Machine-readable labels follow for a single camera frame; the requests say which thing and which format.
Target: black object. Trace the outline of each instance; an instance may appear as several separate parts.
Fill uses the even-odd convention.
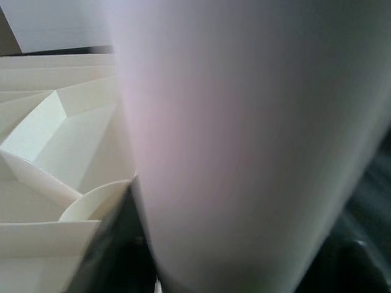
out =
[[[389,282],[384,258],[345,211],[296,293],[388,293]]]
[[[134,200],[137,179],[100,224],[66,293],[153,293],[156,269]]]

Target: dark surface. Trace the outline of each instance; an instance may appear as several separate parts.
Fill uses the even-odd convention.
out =
[[[153,293],[156,269],[134,200],[135,179],[101,223],[66,293]]]

